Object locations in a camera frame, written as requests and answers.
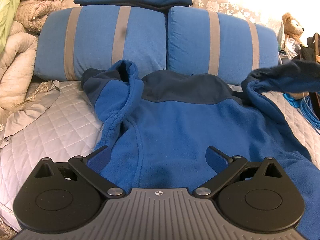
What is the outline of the blue fleece jacket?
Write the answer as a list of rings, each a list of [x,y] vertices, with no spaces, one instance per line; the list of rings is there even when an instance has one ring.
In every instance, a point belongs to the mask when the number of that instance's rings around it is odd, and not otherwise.
[[[296,139],[268,91],[319,91],[319,64],[292,61],[252,71],[236,92],[210,74],[158,70],[139,77],[131,61],[88,69],[81,88],[103,122],[97,147],[109,153],[91,168],[125,191],[186,187],[215,176],[210,146],[249,161],[275,158],[305,202],[298,232],[319,239],[319,169]]]

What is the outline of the grey quilted bedspread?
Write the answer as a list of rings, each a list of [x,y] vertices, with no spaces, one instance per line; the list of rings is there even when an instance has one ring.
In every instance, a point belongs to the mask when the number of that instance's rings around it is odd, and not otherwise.
[[[233,98],[215,104],[140,99],[115,131],[111,160],[101,175],[126,191],[137,188],[195,189],[216,172],[206,162],[209,146],[249,161],[274,157],[304,198],[298,231],[319,239],[319,133],[280,92],[261,95],[277,106],[294,136],[288,143],[274,117]],[[1,149],[1,216],[13,228],[16,194],[43,157],[67,161],[101,145],[100,121],[77,81],[62,82],[57,100]]]

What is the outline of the beige quilted comforter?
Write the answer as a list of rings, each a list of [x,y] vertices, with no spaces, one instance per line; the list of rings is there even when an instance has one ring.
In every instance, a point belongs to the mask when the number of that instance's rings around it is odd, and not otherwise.
[[[52,12],[67,0],[21,0],[1,52],[1,111],[23,104],[33,77],[38,35]]]

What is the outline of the right blue striped pillow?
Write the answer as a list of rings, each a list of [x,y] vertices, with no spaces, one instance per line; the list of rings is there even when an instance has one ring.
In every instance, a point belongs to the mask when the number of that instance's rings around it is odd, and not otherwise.
[[[258,68],[278,64],[274,31],[259,24],[192,7],[172,7],[167,23],[167,69],[209,73],[240,85]]]

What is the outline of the blue striped pillow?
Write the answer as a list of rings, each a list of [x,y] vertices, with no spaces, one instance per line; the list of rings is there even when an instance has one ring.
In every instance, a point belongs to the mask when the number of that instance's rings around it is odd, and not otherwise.
[[[167,69],[209,73],[240,85],[258,68],[278,64],[274,31],[259,24],[192,7],[172,7],[167,23]]]
[[[117,5],[54,12],[40,32],[34,74],[77,81],[85,70],[108,70],[119,60],[134,62],[139,77],[165,69],[166,21],[161,12]]]

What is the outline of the left blue striped pillow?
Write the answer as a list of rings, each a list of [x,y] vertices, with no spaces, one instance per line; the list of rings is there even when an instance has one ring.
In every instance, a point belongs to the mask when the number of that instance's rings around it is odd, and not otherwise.
[[[165,69],[166,21],[161,12],[117,5],[54,12],[40,32],[34,74],[77,81],[85,70],[108,70],[119,60],[134,62],[139,77]]]

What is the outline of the brown teddy bear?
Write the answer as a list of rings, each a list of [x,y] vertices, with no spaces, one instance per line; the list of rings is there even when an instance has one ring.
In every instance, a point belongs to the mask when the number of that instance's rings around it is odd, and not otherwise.
[[[298,44],[302,44],[300,38],[304,33],[304,28],[300,25],[300,23],[289,12],[282,16],[282,22],[284,25],[285,37],[292,38]]]

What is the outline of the floral beige cover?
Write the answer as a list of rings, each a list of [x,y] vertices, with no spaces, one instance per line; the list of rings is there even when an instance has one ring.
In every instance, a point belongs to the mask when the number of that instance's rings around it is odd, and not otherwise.
[[[192,7],[195,8],[220,12],[271,28],[276,33],[280,46],[285,40],[281,16],[272,16],[266,10],[253,10],[229,0],[192,0],[192,2]]]

